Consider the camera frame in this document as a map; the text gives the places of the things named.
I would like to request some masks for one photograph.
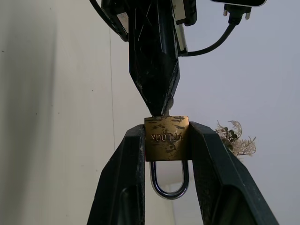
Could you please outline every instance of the padlock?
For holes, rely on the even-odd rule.
[[[145,118],[146,161],[186,161],[188,153],[188,117]]]

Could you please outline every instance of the white wall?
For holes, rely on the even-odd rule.
[[[114,40],[89,1],[1,1],[1,225],[86,224],[102,168],[148,116]],[[174,224],[146,179],[146,224]]]
[[[222,4],[197,6],[196,25],[185,29],[190,51],[211,45],[227,27]],[[171,110],[212,128],[217,120],[238,120],[245,138],[257,136],[257,152],[244,164],[284,225],[299,224],[299,7],[296,0],[268,0],[218,49],[181,58]]]

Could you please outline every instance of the cable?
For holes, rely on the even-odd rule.
[[[224,34],[220,37],[220,39],[218,41],[216,41],[214,44],[212,44],[211,46],[198,50],[198,51],[194,51],[194,52],[185,52],[183,54],[180,54],[179,56],[183,56],[183,57],[187,57],[187,56],[197,56],[197,55],[203,55],[206,53],[209,53],[213,50],[215,50],[216,48],[218,48],[221,44],[223,44],[225,42],[225,40],[228,38],[228,36],[231,34],[231,32],[233,31],[233,29],[235,28],[235,24],[229,24],[227,29],[225,30]]]
[[[117,34],[118,31],[116,29],[116,27],[112,24],[111,20],[105,15],[105,13],[103,12],[102,8],[98,5],[96,0],[90,0],[90,3],[92,4],[92,6],[94,7],[94,9],[96,10],[96,12],[99,14],[99,16],[104,20],[104,22]]]

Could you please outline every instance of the dried plant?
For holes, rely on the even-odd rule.
[[[221,137],[225,147],[229,149],[236,157],[239,156],[252,156],[256,152],[255,138],[249,137],[249,140],[242,139],[242,126],[238,121],[229,121],[232,124],[232,129],[228,130],[227,127],[220,125],[217,122],[216,132]]]

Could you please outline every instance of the black device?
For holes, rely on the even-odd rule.
[[[102,9],[96,0],[90,2],[111,29],[129,42],[130,75],[153,116],[149,123],[157,122],[154,128],[162,128],[160,122],[169,114],[180,78],[178,57],[213,51],[241,22],[242,16],[250,13],[251,6],[259,6],[264,1],[251,1],[252,4],[226,1],[225,15],[230,15],[225,33],[213,45],[195,52],[187,50],[182,27],[197,20],[195,0],[102,0]],[[173,121],[182,119],[174,117]],[[144,125],[128,130],[102,170],[88,225],[144,224],[146,131]],[[216,132],[190,122],[184,140],[189,155],[185,160],[193,161],[204,225],[278,225],[250,173],[224,147]],[[182,161],[184,177],[188,177],[187,161]],[[185,180],[177,196],[177,193],[162,193],[156,180],[155,161],[150,164],[151,181],[159,195],[174,199],[184,194],[188,184]]]

